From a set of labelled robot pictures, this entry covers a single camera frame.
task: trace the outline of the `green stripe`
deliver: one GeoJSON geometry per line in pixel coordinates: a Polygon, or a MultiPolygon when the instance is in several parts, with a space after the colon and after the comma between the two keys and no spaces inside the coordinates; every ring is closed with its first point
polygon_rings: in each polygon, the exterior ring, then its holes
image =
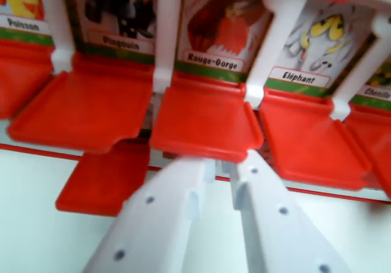
{"type": "Polygon", "coordinates": [[[203,67],[201,65],[189,64],[183,61],[175,62],[175,70],[182,73],[207,76],[213,79],[221,79],[228,82],[246,82],[247,73],[236,73],[229,70],[220,70],[218,68],[203,67]]]}
{"type": "Polygon", "coordinates": [[[0,38],[19,41],[23,43],[29,43],[29,44],[38,44],[38,45],[46,45],[46,46],[54,45],[51,36],[8,30],[4,28],[0,28],[0,38]]]}
{"type": "Polygon", "coordinates": [[[108,48],[105,46],[93,45],[93,44],[84,44],[84,53],[94,54],[103,57],[109,58],[118,58],[123,60],[129,60],[134,62],[140,62],[142,64],[154,64],[155,57],[153,55],[146,55],[141,53],[136,53],[127,50],[119,50],[114,48],[108,48]]]}
{"type": "Polygon", "coordinates": [[[351,103],[369,107],[380,108],[384,110],[391,110],[391,102],[370,97],[356,95],[351,100],[351,103]]]}
{"type": "Polygon", "coordinates": [[[297,84],[295,82],[286,82],[280,81],[278,79],[268,79],[266,81],[266,86],[271,89],[292,92],[292,93],[300,93],[309,96],[315,97],[325,97],[329,94],[329,89],[327,88],[318,88],[311,87],[307,85],[297,84]]]}

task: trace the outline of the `red line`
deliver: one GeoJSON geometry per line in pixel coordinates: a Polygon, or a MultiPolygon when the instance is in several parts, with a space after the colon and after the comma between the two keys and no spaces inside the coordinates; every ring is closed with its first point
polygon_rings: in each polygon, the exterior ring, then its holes
{"type": "MultiPolygon", "coordinates": [[[[54,157],[54,158],[67,159],[67,160],[74,160],[74,161],[79,161],[82,158],[82,156],[78,156],[78,155],[56,153],[56,152],[51,152],[51,151],[43,151],[43,150],[37,150],[37,149],[19,147],[19,146],[13,146],[13,145],[6,145],[6,144],[0,144],[0,150],[8,150],[8,151],[27,153],[27,154],[32,154],[32,155],[47,156],[47,157],[54,157]]],[[[154,167],[154,166],[148,166],[148,170],[159,171],[159,170],[161,170],[161,168],[154,167]]],[[[216,175],[216,180],[230,181],[229,178],[220,177],[218,175],[216,175]]],[[[329,194],[327,192],[308,191],[306,189],[296,189],[294,187],[288,187],[288,190],[290,190],[292,192],[301,192],[304,194],[322,195],[324,197],[343,198],[345,200],[354,200],[354,201],[369,202],[369,203],[382,203],[382,204],[388,204],[388,205],[391,204],[391,202],[388,202],[388,201],[372,200],[369,198],[358,198],[358,197],[352,197],[352,196],[348,196],[348,195],[335,195],[335,194],[329,194]]]]}
{"type": "Polygon", "coordinates": [[[343,198],[345,200],[369,202],[369,203],[381,203],[381,204],[388,204],[388,205],[391,204],[391,202],[388,202],[388,201],[373,200],[373,199],[370,199],[370,198],[358,198],[358,197],[352,197],[350,195],[335,195],[335,194],[329,194],[327,192],[315,192],[315,191],[308,191],[306,189],[296,189],[295,187],[288,187],[288,189],[291,192],[302,192],[304,194],[322,195],[324,197],[343,198]]]}
{"type": "Polygon", "coordinates": [[[216,180],[230,181],[230,179],[228,177],[219,177],[218,175],[216,175],[216,180]]]}
{"type": "Polygon", "coordinates": [[[155,166],[148,166],[148,170],[159,171],[159,170],[161,170],[161,168],[160,167],[155,167],[155,166]]]}
{"type": "Polygon", "coordinates": [[[0,144],[0,149],[19,152],[19,153],[27,153],[27,154],[32,154],[32,155],[40,155],[40,156],[54,157],[54,158],[60,158],[60,159],[74,160],[74,161],[79,161],[82,157],[79,155],[56,153],[56,152],[51,152],[51,151],[43,151],[43,150],[37,150],[37,149],[19,147],[19,146],[13,146],[13,145],[6,145],[6,144],[0,144]]]}

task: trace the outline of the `white label banner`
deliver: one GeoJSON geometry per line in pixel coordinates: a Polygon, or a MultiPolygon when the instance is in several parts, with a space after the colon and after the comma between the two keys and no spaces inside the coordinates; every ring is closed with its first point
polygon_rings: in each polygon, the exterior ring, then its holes
{"type": "Polygon", "coordinates": [[[244,65],[243,60],[240,59],[216,56],[193,50],[185,50],[183,54],[183,61],[189,62],[191,64],[203,65],[206,67],[241,72],[244,65]]]}
{"type": "Polygon", "coordinates": [[[50,35],[49,25],[44,21],[30,20],[12,15],[0,15],[0,27],[42,35],[50,35]]]}
{"type": "Polygon", "coordinates": [[[384,101],[391,101],[391,89],[364,85],[359,90],[358,94],[365,97],[376,98],[384,101]]]}
{"type": "Polygon", "coordinates": [[[330,77],[306,73],[303,71],[290,70],[289,68],[274,67],[269,75],[270,78],[286,82],[309,85],[314,87],[329,87],[330,77]]]}
{"type": "Polygon", "coordinates": [[[88,40],[94,44],[104,45],[117,49],[124,49],[146,54],[155,53],[155,47],[153,46],[152,42],[122,37],[119,35],[111,35],[99,31],[90,30],[88,32],[88,40]]]}

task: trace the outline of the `white plastic post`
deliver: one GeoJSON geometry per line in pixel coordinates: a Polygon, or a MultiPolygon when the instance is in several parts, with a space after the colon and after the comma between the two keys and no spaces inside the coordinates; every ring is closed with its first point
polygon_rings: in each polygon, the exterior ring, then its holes
{"type": "Polygon", "coordinates": [[[158,0],[156,14],[153,91],[164,93],[171,84],[177,46],[181,0],[158,0]]]}
{"type": "Polygon", "coordinates": [[[54,73],[72,71],[72,56],[75,44],[68,20],[64,0],[42,0],[45,9],[45,21],[49,24],[56,49],[51,55],[54,73]]]}
{"type": "Polygon", "coordinates": [[[377,36],[376,41],[332,96],[334,109],[330,117],[333,120],[344,121],[348,117],[349,101],[391,54],[391,14],[378,12],[372,21],[372,32],[377,36]]]}
{"type": "Polygon", "coordinates": [[[265,6],[274,13],[274,18],[246,82],[245,100],[250,102],[253,109],[258,109],[263,99],[263,86],[306,1],[263,0],[265,6]]]}
{"type": "Polygon", "coordinates": [[[378,11],[389,11],[391,6],[391,0],[349,0],[359,5],[365,5],[372,7],[378,11]]]}

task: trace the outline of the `animal illustration card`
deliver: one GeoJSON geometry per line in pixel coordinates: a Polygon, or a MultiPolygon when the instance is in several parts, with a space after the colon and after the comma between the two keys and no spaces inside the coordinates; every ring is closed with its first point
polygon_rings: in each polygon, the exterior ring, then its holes
{"type": "Polygon", "coordinates": [[[0,0],[0,38],[52,46],[42,0],[0,0]]]}
{"type": "Polygon", "coordinates": [[[351,102],[391,110],[391,56],[373,73],[351,102]]]}
{"type": "Polygon", "coordinates": [[[262,0],[183,0],[175,69],[244,82],[270,16],[262,0]]]}
{"type": "Polygon", "coordinates": [[[308,0],[266,86],[311,96],[329,94],[370,35],[374,13],[347,2],[308,0]]]}
{"type": "Polygon", "coordinates": [[[79,51],[154,63],[156,0],[65,1],[79,51]]]}

